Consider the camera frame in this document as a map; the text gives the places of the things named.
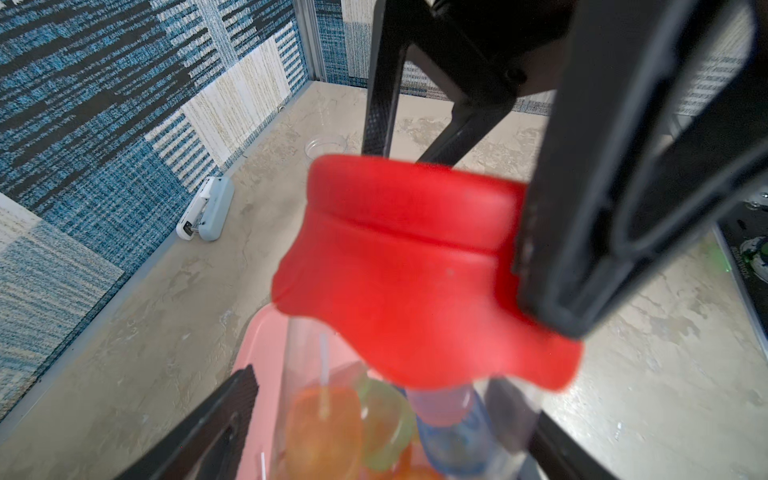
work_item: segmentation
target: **orange object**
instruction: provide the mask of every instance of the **orange object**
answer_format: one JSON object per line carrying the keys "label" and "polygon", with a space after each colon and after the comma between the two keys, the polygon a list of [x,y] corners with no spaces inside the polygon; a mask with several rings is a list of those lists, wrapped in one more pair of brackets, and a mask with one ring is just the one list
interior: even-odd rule
{"label": "orange object", "polygon": [[355,390],[313,387],[300,392],[286,421],[291,480],[353,480],[360,472],[362,420]]}
{"label": "orange object", "polygon": [[538,325],[515,299],[525,188],[435,165],[321,157],[273,302],[330,325],[396,385],[507,375],[563,389],[582,343]]}
{"label": "orange object", "polygon": [[444,478],[430,467],[416,466],[395,473],[392,480],[443,480]]}
{"label": "orange object", "polygon": [[377,472],[376,470],[366,468],[366,477],[364,480],[392,480],[392,476],[395,473],[411,468],[412,456],[412,446],[411,444],[408,444],[406,449],[403,450],[400,454],[400,458],[398,458],[397,463],[393,467],[385,472]]}

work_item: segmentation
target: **blue bottle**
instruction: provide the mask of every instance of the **blue bottle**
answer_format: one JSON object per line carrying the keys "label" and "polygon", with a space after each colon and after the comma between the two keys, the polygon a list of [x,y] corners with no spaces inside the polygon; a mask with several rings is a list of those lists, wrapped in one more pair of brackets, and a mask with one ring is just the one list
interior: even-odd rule
{"label": "blue bottle", "polygon": [[459,423],[433,426],[416,417],[424,453],[443,475],[483,475],[495,458],[503,455],[480,396],[474,391],[472,394],[472,408]]}

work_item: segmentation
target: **red cap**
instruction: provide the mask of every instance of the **red cap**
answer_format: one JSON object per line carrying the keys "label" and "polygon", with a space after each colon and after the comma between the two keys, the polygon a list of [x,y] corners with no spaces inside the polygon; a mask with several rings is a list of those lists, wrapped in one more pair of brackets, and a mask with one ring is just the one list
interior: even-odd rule
{"label": "red cap", "polygon": [[524,198],[525,184],[446,167],[321,157],[273,302],[328,323],[400,386],[507,375],[562,389],[583,345],[517,306],[510,265]]}

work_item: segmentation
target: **white stapler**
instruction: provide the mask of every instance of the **white stapler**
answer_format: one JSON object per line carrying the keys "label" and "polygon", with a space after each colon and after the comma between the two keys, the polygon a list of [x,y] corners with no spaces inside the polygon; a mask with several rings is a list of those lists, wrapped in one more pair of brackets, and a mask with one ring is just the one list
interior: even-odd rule
{"label": "white stapler", "polygon": [[217,239],[224,228],[234,191],[229,177],[206,178],[176,224],[178,236],[192,240],[197,232],[203,240]]}

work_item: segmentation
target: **green object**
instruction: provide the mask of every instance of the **green object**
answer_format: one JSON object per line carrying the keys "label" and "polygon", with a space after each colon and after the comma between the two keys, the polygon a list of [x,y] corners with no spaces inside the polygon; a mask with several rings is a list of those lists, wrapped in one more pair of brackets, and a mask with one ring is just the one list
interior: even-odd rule
{"label": "green object", "polygon": [[356,390],[362,407],[362,460],[383,472],[411,442],[416,416],[405,396],[388,383],[363,376]]}
{"label": "green object", "polygon": [[730,262],[728,261],[728,258],[722,249],[720,249],[720,245],[718,245],[717,242],[707,241],[705,248],[706,255],[710,258],[710,262],[714,265],[715,268],[718,270],[730,272]]}

